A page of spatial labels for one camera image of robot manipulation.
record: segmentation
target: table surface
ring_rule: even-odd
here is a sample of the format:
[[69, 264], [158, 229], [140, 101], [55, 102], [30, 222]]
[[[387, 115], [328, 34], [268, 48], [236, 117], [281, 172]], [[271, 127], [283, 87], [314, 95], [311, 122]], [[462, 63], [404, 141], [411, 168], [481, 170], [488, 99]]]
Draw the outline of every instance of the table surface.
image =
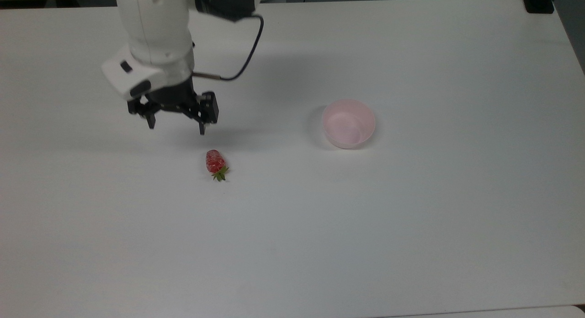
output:
[[[3, 318], [367, 318], [585, 302], [585, 77], [522, 0], [262, 5], [219, 124], [130, 116], [115, 8], [0, 11]], [[191, 15], [196, 70], [257, 20]], [[364, 147], [320, 129], [376, 114]], [[212, 180], [205, 152], [231, 168]]]

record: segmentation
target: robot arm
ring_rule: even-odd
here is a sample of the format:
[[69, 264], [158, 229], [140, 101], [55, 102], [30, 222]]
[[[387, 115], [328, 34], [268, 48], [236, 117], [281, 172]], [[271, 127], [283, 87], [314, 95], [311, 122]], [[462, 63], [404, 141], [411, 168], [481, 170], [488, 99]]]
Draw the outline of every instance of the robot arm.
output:
[[187, 27], [189, 8], [238, 21], [252, 16], [260, 0], [117, 0], [122, 24], [129, 35], [125, 45], [102, 65], [116, 91], [154, 128], [159, 110], [180, 112], [205, 125], [219, 114], [213, 92], [193, 90], [193, 43]]

